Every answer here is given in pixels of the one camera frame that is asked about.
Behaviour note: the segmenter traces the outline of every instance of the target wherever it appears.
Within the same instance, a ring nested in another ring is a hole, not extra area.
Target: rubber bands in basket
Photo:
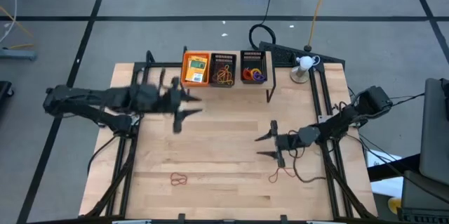
[[[241,80],[244,84],[267,81],[267,58],[264,51],[241,51]]]
[[[236,55],[212,53],[209,84],[213,87],[232,87],[235,84]]]

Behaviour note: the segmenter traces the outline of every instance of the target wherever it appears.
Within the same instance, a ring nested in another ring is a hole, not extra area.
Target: yellow cable
[[[8,13],[8,11],[7,10],[5,10],[5,8],[3,8],[2,6],[0,6],[0,10],[1,11],[3,11],[13,22],[14,22],[14,18],[13,18],[13,16],[11,16],[11,14],[9,14]],[[19,26],[20,27],[20,29],[22,29],[23,30],[23,32],[25,32],[25,33],[27,33],[31,38],[34,38],[34,35],[30,32],[30,31],[28,31],[26,28],[24,28],[23,26],[22,26],[22,24],[20,24],[18,21],[15,21],[15,24],[17,25],[17,26]]]
[[[27,47],[30,47],[30,46],[34,46],[34,44],[20,44],[20,45],[11,46],[8,49],[27,48]]]
[[[320,5],[321,5],[321,2],[322,2],[322,1],[323,1],[323,0],[318,0],[318,3],[317,3],[316,8],[315,8],[314,19],[313,19],[312,22],[311,22],[311,29],[310,29],[309,43],[307,44],[307,45],[309,45],[309,46],[310,46],[310,43],[311,43],[311,38],[312,38],[313,35],[314,35],[315,20],[316,20],[316,16],[318,15],[318,9],[320,8]]]

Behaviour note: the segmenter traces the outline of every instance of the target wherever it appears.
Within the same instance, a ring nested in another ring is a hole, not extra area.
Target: gray floor
[[[18,0],[19,15],[89,16],[95,0]],[[449,0],[427,0],[434,15],[449,15]],[[270,15],[313,15],[317,0],[272,0]],[[103,0],[99,15],[262,15],[267,0]],[[12,11],[12,0],[0,0]],[[320,15],[425,16],[419,0],[324,0]],[[158,61],[180,61],[182,46],[205,50],[249,49],[256,21],[96,22],[75,86],[107,88],[114,64],[143,60],[150,49]],[[87,22],[23,22],[33,32],[35,62],[0,61],[0,79],[16,94],[0,121],[0,223],[14,223],[27,193],[52,118],[44,114],[45,89],[67,81]],[[278,44],[302,48],[310,22],[266,22]],[[439,22],[449,36],[449,22]],[[263,32],[255,40],[269,41]],[[30,42],[19,29],[2,46]],[[446,60],[428,22],[318,22],[314,52],[345,59],[354,91],[382,86],[390,96],[423,92],[426,78],[449,77]],[[422,99],[395,107],[361,133],[401,156],[420,150]],[[80,118],[66,119],[58,132],[28,221],[78,214],[86,166],[98,129]]]

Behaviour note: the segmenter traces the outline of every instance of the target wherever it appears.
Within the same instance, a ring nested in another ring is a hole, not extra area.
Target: concrete floor
[[[89,16],[95,0],[18,0],[21,16]],[[313,15],[317,0],[272,0],[270,15]],[[427,0],[435,16],[449,16],[449,0]],[[0,0],[9,11],[13,0]],[[267,0],[102,0],[101,16],[263,15]],[[320,15],[425,16],[419,0],[324,0]],[[0,79],[12,81],[16,94],[0,121],[0,223],[14,223],[22,207],[53,118],[44,114],[45,89],[67,81],[85,21],[23,21],[39,58],[0,61]],[[75,86],[107,88],[118,62],[145,58],[180,61],[182,47],[245,50],[249,28],[259,21],[96,22]],[[302,49],[309,21],[267,21],[278,44]],[[449,36],[449,22],[438,22]],[[269,41],[263,32],[255,40]],[[16,29],[2,46],[29,43]],[[426,78],[449,77],[449,64],[429,21],[326,21],[316,24],[314,52],[346,60],[349,86],[361,91],[378,85],[390,96],[423,92]],[[361,133],[392,154],[420,151],[422,101],[395,107]],[[74,218],[78,214],[86,167],[98,128],[80,118],[63,120],[28,221]]]

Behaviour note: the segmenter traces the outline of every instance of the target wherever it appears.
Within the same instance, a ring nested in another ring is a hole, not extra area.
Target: orange box
[[[204,78],[206,81],[203,81],[202,83],[196,83],[192,81],[185,81],[185,75],[187,73],[187,68],[189,67],[189,57],[191,56],[197,56],[201,58],[207,58],[208,63],[206,65],[205,71],[204,71]],[[186,52],[184,53],[184,58],[182,59],[182,71],[181,71],[181,83],[183,86],[186,87],[207,87],[209,86],[209,65],[210,65],[210,54],[209,53],[195,53],[195,52]]]

